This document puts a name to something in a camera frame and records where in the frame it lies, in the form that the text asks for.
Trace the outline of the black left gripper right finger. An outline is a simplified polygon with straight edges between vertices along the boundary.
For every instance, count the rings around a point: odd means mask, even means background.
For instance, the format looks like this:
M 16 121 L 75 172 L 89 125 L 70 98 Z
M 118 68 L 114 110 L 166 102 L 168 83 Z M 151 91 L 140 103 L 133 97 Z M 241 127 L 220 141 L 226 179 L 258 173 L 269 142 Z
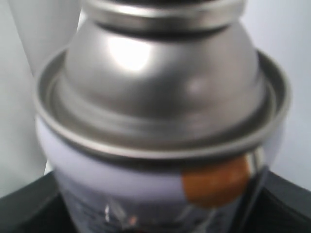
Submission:
M 309 233 L 311 193 L 265 169 L 243 198 L 241 233 Z

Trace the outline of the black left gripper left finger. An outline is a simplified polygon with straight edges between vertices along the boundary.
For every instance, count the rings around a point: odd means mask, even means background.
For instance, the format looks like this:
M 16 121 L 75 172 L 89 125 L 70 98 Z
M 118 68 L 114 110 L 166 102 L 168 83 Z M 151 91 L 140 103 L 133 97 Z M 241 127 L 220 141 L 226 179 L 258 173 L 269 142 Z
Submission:
M 73 232 L 73 223 L 52 172 L 0 199 L 0 231 Z

